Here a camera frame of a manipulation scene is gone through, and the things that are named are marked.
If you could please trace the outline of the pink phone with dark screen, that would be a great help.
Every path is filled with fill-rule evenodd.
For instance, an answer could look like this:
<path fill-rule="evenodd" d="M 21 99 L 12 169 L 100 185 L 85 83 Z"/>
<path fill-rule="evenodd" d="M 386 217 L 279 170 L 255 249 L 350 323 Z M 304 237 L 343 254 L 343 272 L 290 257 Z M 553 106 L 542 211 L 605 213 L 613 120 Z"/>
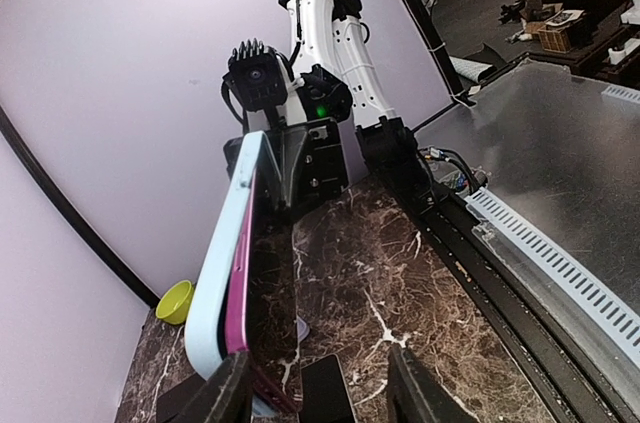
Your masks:
<path fill-rule="evenodd" d="M 249 354 L 254 391 L 277 413 L 302 409 L 297 316 L 292 225 L 256 170 L 230 274 L 225 345 Z"/>

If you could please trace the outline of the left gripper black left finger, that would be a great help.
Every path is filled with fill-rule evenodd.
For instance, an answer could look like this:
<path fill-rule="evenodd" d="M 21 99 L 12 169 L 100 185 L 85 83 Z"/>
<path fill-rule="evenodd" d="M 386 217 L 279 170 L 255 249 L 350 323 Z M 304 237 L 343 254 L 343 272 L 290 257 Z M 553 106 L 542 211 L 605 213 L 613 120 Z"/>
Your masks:
<path fill-rule="evenodd" d="M 250 422 L 252 398 L 249 353 L 230 354 L 177 414 L 173 422 Z"/>

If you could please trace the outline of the silver phone with dark screen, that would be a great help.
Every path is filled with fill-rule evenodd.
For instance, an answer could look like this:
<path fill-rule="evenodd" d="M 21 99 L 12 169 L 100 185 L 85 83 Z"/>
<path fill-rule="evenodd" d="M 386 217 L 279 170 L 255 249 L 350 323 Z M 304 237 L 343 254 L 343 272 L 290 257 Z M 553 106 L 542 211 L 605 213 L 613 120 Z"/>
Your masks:
<path fill-rule="evenodd" d="M 302 369 L 301 423 L 354 423 L 356 421 L 342 368 L 336 354 Z"/>

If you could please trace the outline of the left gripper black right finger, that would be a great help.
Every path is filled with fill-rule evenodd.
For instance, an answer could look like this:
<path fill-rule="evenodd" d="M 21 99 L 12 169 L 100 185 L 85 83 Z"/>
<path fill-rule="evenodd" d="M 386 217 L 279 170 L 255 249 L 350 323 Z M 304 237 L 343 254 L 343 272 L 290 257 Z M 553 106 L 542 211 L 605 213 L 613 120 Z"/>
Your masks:
<path fill-rule="evenodd" d="M 388 355 L 389 422 L 477 422 L 436 381 L 409 348 L 394 344 Z"/>

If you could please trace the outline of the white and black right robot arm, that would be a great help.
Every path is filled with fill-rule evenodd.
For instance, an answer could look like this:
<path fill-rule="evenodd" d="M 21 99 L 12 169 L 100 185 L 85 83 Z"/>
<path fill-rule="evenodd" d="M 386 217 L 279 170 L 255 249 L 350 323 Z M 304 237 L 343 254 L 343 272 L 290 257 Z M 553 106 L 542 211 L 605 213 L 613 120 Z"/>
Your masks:
<path fill-rule="evenodd" d="M 267 193 L 292 222 L 348 184 L 339 125 L 350 121 L 372 173 L 418 167 L 417 142 L 386 101 L 369 56 L 361 0 L 278 0 L 293 50 L 252 39 L 234 48 L 221 97 L 242 128 L 263 114 L 276 167 Z"/>

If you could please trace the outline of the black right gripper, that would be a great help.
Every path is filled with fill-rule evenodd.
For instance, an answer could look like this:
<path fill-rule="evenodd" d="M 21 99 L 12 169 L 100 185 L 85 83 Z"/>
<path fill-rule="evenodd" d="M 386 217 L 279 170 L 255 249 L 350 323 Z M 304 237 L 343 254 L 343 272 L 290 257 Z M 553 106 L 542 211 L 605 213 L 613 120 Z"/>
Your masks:
<path fill-rule="evenodd" d="M 230 177 L 244 136 L 223 147 Z M 324 118 L 267 131 L 254 176 L 264 182 L 270 208 L 288 223 L 340 196 L 348 175 L 338 124 Z"/>

